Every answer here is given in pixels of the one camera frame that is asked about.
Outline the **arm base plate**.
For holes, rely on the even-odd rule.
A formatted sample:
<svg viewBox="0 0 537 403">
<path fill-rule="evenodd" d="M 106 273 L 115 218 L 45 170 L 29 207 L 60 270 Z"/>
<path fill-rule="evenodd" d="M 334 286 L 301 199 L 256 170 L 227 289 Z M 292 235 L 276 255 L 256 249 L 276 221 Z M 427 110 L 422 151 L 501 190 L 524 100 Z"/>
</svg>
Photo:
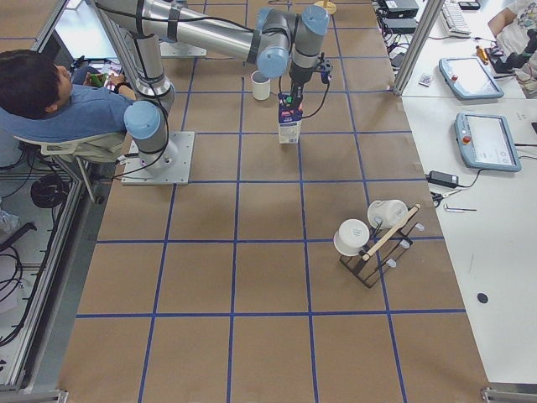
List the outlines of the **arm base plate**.
<svg viewBox="0 0 537 403">
<path fill-rule="evenodd" d="M 169 43 L 165 41 L 160 41 L 159 47 L 160 54 L 163 59 L 205 57 L 207 53 L 206 49 L 182 42 Z"/>
<path fill-rule="evenodd" d="M 136 157 L 126 160 L 121 182 L 127 186 L 187 185 L 194 149 L 195 132 L 171 132 L 162 156 L 144 154 L 132 140 L 129 152 Z"/>
</svg>

